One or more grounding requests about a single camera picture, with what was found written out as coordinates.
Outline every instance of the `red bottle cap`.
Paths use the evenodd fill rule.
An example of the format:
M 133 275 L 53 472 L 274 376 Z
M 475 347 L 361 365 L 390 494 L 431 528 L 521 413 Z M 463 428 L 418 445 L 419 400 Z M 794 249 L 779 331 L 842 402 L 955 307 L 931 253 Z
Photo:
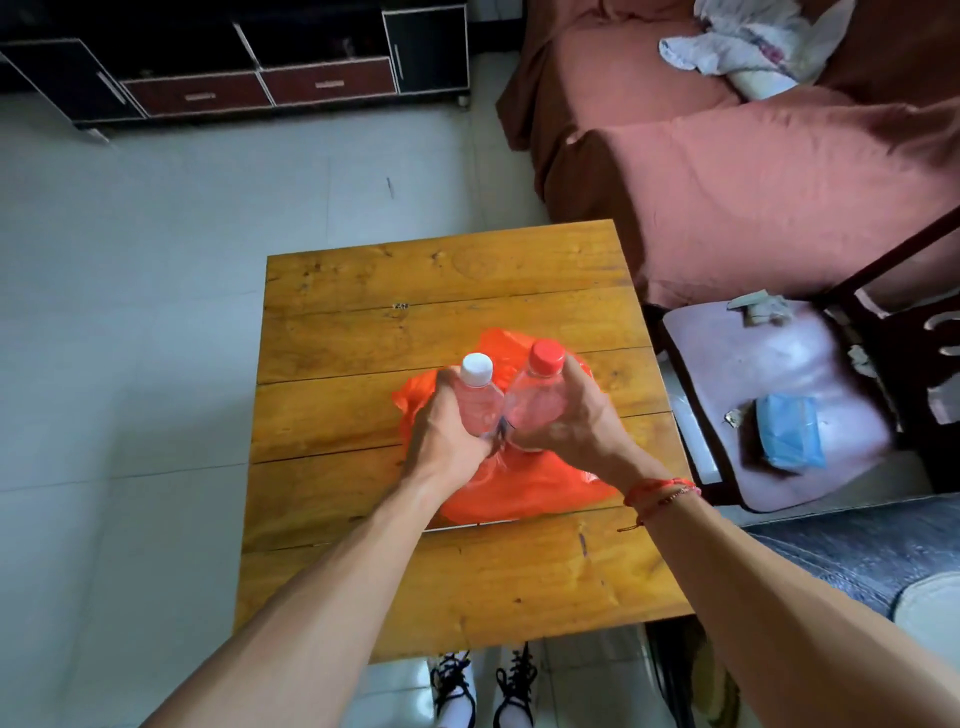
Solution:
M 553 339 L 537 339 L 530 350 L 530 371 L 535 375 L 553 376 L 564 367 L 566 350 Z

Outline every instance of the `cabinet handle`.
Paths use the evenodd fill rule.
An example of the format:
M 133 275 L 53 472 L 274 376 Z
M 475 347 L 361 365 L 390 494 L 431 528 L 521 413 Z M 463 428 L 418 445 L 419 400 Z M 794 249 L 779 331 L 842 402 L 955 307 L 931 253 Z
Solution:
M 396 59 L 396 72 L 400 74 L 400 80 L 403 81 L 403 63 L 400 62 L 400 49 L 394 43 L 394 58 Z
M 117 101 L 121 104 L 128 104 L 127 97 L 124 96 L 120 90 L 110 82 L 110 79 L 107 78 L 107 74 L 103 71 L 97 71 L 97 78 L 104 82 L 104 86 L 110 89 L 110 93 L 117 97 Z

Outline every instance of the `plastic water bottle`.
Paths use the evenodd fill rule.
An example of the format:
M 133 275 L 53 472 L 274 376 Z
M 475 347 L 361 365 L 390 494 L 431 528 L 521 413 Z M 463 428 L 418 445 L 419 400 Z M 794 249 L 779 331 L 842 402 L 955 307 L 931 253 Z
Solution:
M 507 421 L 508 441 L 512 439 L 515 431 L 543 427 L 564 413 L 565 356 L 564 347 L 553 339 L 538 339 L 534 342 L 526 369 L 516 375 L 507 390 L 503 418 Z
M 503 413 L 503 392 L 493 382 L 493 362 L 484 353 L 469 353 L 460 365 L 453 391 L 460 405 L 460 419 L 471 435 L 486 435 L 496 429 Z

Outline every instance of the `hand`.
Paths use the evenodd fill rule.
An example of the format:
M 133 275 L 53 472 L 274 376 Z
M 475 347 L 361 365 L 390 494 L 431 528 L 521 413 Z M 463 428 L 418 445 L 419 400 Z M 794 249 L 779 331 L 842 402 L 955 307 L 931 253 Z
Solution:
M 597 475 L 626 494 L 644 477 L 670 472 L 627 434 L 610 398 L 570 354 L 564 362 L 566 410 L 539 429 L 514 433 L 522 448 L 549 449 L 578 470 Z
M 417 413 L 403 465 L 403 480 L 428 483 L 446 500 L 460 490 L 488 457 L 495 441 L 474 437 L 464 429 L 453 393 L 456 369 L 437 372 L 437 387 Z

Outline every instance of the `wooden plank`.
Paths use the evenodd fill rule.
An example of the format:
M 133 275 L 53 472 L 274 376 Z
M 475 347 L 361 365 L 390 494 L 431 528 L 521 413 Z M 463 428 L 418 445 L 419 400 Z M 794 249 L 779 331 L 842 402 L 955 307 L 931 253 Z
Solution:
M 652 349 L 584 353 L 621 417 L 669 410 Z M 400 442 L 392 392 L 423 370 L 263 384 L 253 406 L 252 463 Z
M 273 255 L 269 315 L 632 286 L 610 220 Z
M 689 477 L 671 413 L 628 417 L 623 424 L 671 473 Z M 403 448 L 393 446 L 251 465 L 243 550 L 334 541 L 369 515 L 396 483 L 402 463 Z M 620 497 L 608 498 L 589 508 L 620 502 Z
M 690 614 L 633 509 L 426 533 L 380 631 L 375 662 Z M 244 554 L 236 626 L 324 546 Z
M 650 346 L 632 287 L 429 303 L 406 309 L 266 317 L 260 383 L 456 364 L 492 327 L 561 341 L 574 352 Z

